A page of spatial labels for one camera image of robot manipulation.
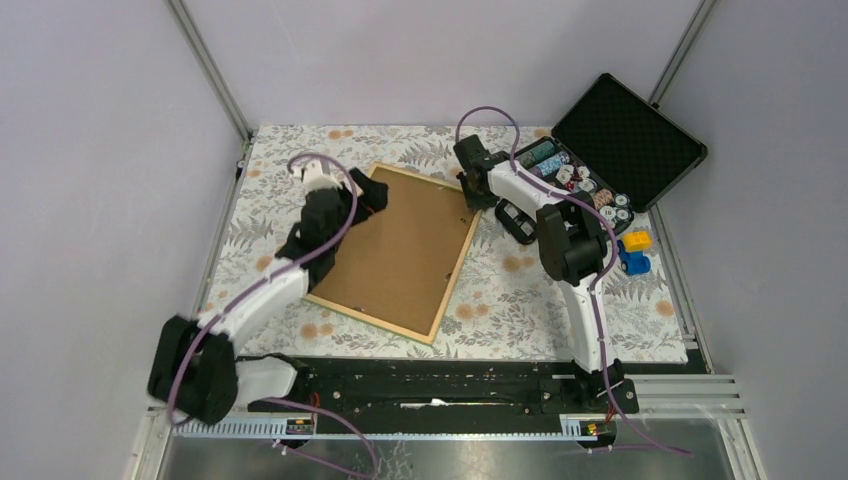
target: case lid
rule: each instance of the case lid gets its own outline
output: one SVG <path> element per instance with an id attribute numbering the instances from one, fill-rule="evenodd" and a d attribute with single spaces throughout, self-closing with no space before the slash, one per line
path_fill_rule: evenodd
<path id="1" fill-rule="evenodd" d="M 651 208 L 707 156 L 707 147 L 609 73 L 551 130 L 633 209 Z"/>

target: frame backing board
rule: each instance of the frame backing board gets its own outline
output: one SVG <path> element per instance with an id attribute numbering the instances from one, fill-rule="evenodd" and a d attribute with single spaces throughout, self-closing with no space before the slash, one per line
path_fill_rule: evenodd
<path id="1" fill-rule="evenodd" d="M 388 207 L 352 228 L 336 265 L 306 298 L 427 344 L 433 343 L 480 219 L 459 187 L 375 163 Z"/>

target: yellow toy block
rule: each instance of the yellow toy block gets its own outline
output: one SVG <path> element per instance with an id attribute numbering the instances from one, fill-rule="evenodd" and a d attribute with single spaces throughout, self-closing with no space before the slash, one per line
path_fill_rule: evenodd
<path id="1" fill-rule="evenodd" d="M 624 244 L 624 249 L 627 252 L 633 253 L 651 248 L 654 239 L 648 232 L 630 232 L 621 236 L 621 243 Z"/>

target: floral tablecloth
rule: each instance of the floral tablecloth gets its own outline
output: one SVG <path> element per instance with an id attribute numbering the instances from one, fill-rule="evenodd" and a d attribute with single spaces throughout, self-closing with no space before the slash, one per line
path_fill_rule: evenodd
<path id="1" fill-rule="evenodd" d="M 496 151 L 508 149 L 513 130 L 466 127 Z M 547 135 L 521 129 L 521 145 Z M 206 308 L 227 302 L 271 261 L 304 203 L 286 161 L 302 151 L 331 155 L 367 171 L 374 161 L 456 181 L 451 127 L 262 127 L 245 171 L 227 240 Z M 650 230 L 638 215 L 633 230 Z M 652 271 L 628 277 L 614 269 L 604 280 L 604 305 L 619 357 L 627 362 L 685 362 L 686 351 L 659 252 L 649 250 Z M 432 346 L 354 320 L 302 300 L 281 311 L 250 340 L 243 354 L 301 356 L 569 360 L 571 327 L 562 293 L 539 264 L 536 246 L 505 233 L 490 210 L 481 218 Z"/>

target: gray floor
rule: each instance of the gray floor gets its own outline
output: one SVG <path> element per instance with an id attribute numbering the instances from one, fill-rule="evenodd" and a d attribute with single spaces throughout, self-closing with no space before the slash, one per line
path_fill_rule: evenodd
<path id="1" fill-rule="evenodd" d="M 574 443 L 541 441 L 377 441 L 379 479 L 704 479 L 733 478 L 718 430 L 706 420 L 655 420 L 651 434 L 695 452 L 693 460 L 662 452 L 588 456 Z M 616 444 L 643 443 L 621 427 Z M 359 471 L 370 469 L 355 441 L 312 441 L 303 449 Z M 161 477 L 180 479 L 345 479 L 256 440 L 174 438 Z"/>

